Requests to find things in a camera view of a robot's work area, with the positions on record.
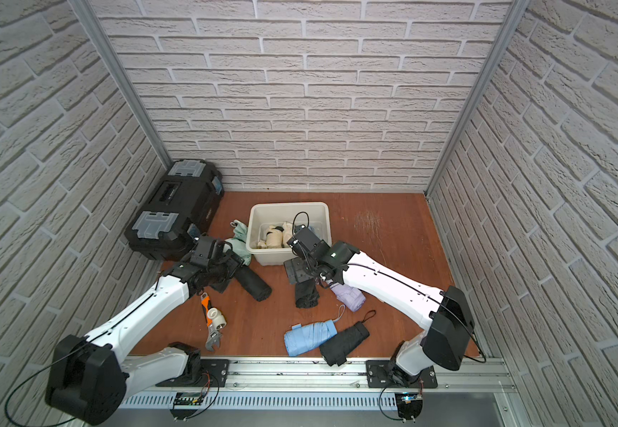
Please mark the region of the beige umbrella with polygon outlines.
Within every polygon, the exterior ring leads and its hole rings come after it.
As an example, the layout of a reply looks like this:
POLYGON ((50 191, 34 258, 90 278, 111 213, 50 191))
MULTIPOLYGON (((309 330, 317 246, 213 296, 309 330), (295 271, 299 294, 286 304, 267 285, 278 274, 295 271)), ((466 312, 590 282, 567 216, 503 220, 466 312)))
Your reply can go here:
POLYGON ((258 249, 282 249, 287 247, 284 227, 271 225, 266 230, 266 237, 257 242, 258 249))
POLYGON ((291 222, 284 222, 282 224, 282 246, 284 248, 289 247, 289 241, 292 239, 294 235, 293 224, 291 222))

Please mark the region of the white plastic storage box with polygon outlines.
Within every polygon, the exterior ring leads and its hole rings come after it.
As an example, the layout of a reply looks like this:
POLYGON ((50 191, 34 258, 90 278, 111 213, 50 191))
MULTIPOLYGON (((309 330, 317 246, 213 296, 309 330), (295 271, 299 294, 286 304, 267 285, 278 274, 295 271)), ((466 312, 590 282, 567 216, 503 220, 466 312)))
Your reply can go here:
POLYGON ((329 245, 332 244, 330 211, 323 202, 257 204, 250 211, 246 249, 261 266, 283 265, 295 257, 290 248, 259 248, 260 241, 267 240, 271 228, 281 227, 291 231, 296 227, 308 225, 310 229, 329 245))

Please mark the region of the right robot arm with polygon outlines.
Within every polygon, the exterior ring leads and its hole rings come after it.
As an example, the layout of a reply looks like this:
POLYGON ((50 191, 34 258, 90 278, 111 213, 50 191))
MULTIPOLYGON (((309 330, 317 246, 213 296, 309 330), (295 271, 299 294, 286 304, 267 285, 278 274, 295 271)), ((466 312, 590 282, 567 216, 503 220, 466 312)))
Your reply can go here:
POLYGON ((475 322, 463 291, 416 282, 346 242, 328 245, 307 226, 299 227, 288 245, 304 262, 309 277, 373 295, 421 328, 417 336, 402 342, 385 368, 392 383, 412 384, 433 366, 460 370, 467 347, 475 339, 475 322))

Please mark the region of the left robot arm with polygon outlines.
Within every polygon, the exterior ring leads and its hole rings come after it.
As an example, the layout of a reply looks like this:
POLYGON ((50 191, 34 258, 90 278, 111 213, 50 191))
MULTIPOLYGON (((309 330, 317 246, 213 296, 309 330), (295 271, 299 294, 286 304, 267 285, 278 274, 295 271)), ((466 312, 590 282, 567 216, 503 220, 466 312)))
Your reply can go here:
POLYGON ((245 263, 229 242, 201 237, 136 301, 84 336, 71 334, 53 353, 44 400, 89 425, 105 422, 126 398, 160 383, 210 389, 216 376, 201 366, 200 350, 172 343, 139 359, 129 353, 175 308, 226 288, 245 263))

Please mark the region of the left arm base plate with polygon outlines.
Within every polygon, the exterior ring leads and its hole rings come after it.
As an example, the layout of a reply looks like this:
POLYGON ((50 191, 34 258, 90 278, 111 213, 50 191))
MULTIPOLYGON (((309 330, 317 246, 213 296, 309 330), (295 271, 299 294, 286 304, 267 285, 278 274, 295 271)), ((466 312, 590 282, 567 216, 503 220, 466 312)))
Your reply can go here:
POLYGON ((230 359, 189 359, 184 373, 157 383, 157 387, 225 387, 230 359))

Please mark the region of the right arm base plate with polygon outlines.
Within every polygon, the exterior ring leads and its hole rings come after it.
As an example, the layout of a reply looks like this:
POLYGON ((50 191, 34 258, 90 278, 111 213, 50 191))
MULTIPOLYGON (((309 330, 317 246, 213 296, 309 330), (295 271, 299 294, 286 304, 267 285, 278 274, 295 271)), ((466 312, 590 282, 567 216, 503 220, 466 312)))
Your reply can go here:
POLYGON ((365 361, 368 386, 371 389, 420 388, 436 389, 438 382, 432 367, 417 375, 410 375, 398 368, 393 360, 369 359, 365 361))

